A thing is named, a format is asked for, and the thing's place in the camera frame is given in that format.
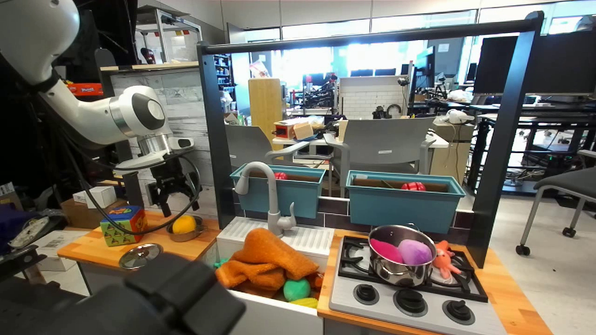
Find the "gray faucet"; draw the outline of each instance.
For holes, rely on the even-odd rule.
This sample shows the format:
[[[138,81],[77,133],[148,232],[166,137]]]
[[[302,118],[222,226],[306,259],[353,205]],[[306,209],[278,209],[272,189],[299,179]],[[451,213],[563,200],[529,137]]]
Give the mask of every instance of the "gray faucet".
[[[265,163],[246,165],[239,183],[235,185],[235,192],[239,196],[248,194],[248,181],[250,181],[252,172],[263,172],[267,176],[267,191],[269,191],[267,224],[269,224],[269,232],[272,232],[278,237],[287,235],[293,228],[297,228],[295,204],[291,205],[291,217],[280,215],[278,185],[276,185],[274,170],[271,166],[267,166]]]

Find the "teal storage box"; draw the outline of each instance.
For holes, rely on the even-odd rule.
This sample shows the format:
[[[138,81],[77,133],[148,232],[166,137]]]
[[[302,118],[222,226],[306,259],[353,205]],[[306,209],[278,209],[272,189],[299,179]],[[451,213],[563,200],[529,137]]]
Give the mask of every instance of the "teal storage box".
[[[427,192],[403,191],[407,183],[423,183]],[[353,224],[412,224],[440,235],[449,233],[461,198],[466,196],[453,178],[358,170],[349,172],[347,191]]]
[[[276,181],[278,185],[278,205],[284,217],[289,217],[291,204],[295,204],[295,215],[299,219],[317,219],[321,185],[325,179],[325,170],[312,170],[306,166],[276,166],[271,165],[274,174],[285,174],[285,181]],[[245,166],[231,174],[233,185],[245,174]],[[248,185],[248,194],[239,196],[241,207],[252,213],[269,213],[269,191],[265,176],[254,172]]]

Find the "orange towel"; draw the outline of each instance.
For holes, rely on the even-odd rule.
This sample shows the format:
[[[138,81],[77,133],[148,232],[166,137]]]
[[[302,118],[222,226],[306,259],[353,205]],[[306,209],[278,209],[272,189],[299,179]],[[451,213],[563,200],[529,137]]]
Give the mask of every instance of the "orange towel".
[[[265,297],[276,295],[285,280],[304,280],[317,274],[317,265],[295,252],[267,230],[248,233],[245,248],[217,271],[224,287],[250,287]]]

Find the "countertop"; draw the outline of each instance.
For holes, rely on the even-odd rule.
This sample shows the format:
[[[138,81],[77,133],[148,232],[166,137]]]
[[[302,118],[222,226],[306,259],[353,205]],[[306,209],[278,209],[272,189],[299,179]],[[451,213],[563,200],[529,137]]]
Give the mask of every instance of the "countertop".
[[[345,325],[354,325],[377,332],[386,332],[386,334],[433,334],[418,328],[408,328],[408,326],[399,326],[399,325],[390,325],[367,317],[356,317],[351,313],[340,313],[330,310],[330,299],[332,299],[332,289],[334,289],[334,280],[338,272],[338,258],[340,258],[340,248],[343,237],[366,237],[362,233],[354,232],[343,232],[336,230],[336,237],[332,243],[332,252],[328,258],[328,269],[325,272],[325,284],[321,289],[321,299],[319,299],[319,317],[345,323]],[[470,254],[466,248],[453,246],[453,250],[464,252],[468,259]],[[552,334],[541,315],[535,312],[531,302],[526,299],[522,289],[516,286],[516,282],[511,278],[503,263],[498,259],[494,252],[489,252],[485,269],[477,269],[477,278],[481,280],[483,287],[487,289],[489,300],[498,312],[505,330],[509,334]]]
[[[159,226],[164,219],[148,217],[148,226]],[[146,235],[140,245],[161,245],[164,252],[179,256],[189,261],[200,259],[220,235],[220,226],[213,220],[204,220],[204,233],[189,243],[174,243],[166,230]],[[101,230],[94,230],[82,239],[68,245],[58,252],[60,258],[73,259],[77,263],[120,269],[120,259],[136,245],[109,248]]]

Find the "toy stove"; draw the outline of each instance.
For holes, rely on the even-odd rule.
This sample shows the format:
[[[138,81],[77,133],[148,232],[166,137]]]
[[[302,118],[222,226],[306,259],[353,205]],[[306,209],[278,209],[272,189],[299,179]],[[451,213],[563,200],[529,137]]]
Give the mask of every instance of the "toy stove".
[[[505,334],[466,256],[451,261],[462,271],[455,280],[431,269],[423,286],[395,287],[371,271],[367,239],[345,239],[330,308],[440,334]]]

